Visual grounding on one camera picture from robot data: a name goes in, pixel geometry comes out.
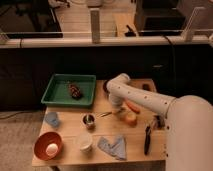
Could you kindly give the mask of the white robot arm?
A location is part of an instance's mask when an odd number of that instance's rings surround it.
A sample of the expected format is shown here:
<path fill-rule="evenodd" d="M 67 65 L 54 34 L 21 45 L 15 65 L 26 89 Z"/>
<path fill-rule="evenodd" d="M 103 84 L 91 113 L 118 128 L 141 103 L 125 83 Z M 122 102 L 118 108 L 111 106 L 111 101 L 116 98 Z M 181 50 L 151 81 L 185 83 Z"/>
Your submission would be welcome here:
<path fill-rule="evenodd" d="M 166 171 L 213 171 L 213 106 L 205 99 L 179 98 L 134 88 L 122 73 L 106 87 L 113 107 L 125 99 L 165 118 Z"/>

